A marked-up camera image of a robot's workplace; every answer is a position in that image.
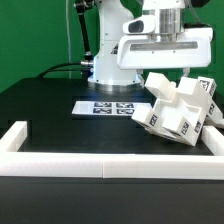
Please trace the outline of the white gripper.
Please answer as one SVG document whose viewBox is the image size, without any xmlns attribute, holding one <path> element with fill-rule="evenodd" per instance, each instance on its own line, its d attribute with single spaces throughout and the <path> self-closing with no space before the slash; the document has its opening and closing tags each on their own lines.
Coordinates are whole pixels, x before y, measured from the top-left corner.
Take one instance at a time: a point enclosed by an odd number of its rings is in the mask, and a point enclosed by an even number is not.
<svg viewBox="0 0 224 224">
<path fill-rule="evenodd" d="M 182 77 L 188 77 L 190 68 L 210 64 L 212 39 L 209 26 L 185 28 L 174 40 L 155 40 L 152 34 L 125 35 L 119 42 L 117 64 L 121 69 L 137 70 L 143 88 L 142 69 L 182 68 Z"/>
</svg>

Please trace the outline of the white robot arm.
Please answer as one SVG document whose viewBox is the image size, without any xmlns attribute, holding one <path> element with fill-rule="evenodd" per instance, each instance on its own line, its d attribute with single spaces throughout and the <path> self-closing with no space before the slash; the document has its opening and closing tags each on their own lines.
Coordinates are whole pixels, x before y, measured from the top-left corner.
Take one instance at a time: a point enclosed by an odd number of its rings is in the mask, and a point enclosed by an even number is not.
<svg viewBox="0 0 224 224">
<path fill-rule="evenodd" d="M 212 27 L 186 24 L 184 10 L 198 0 L 137 0 L 142 14 L 135 18 L 120 0 L 95 0 L 100 17 L 100 48 L 93 59 L 91 86 L 126 91 L 144 85 L 147 69 L 193 67 L 211 62 Z"/>
</svg>

